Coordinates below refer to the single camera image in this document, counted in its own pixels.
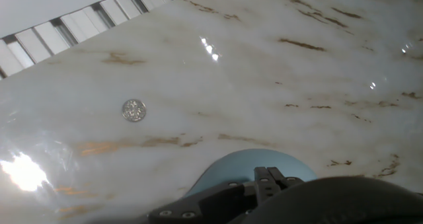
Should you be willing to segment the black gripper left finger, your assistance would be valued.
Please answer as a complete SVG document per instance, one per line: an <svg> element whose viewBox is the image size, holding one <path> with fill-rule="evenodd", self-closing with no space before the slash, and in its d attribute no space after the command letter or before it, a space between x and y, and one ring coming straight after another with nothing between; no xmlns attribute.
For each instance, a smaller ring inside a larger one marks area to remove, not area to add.
<svg viewBox="0 0 423 224"><path fill-rule="evenodd" d="M230 223L252 213L281 191L281 172L276 167L256 167L250 182L224 182L192 194L148 214L150 224Z"/></svg>

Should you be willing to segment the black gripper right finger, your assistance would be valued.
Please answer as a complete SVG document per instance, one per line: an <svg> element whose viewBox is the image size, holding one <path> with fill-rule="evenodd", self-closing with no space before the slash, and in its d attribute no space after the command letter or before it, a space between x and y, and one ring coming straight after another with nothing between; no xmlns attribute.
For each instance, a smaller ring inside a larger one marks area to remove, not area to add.
<svg viewBox="0 0 423 224"><path fill-rule="evenodd" d="M293 176L284 176L276 167L268 167L267 171L270 173L276 184L281 189L286 189L291 186L304 183L304 181L300 178Z"/></svg>

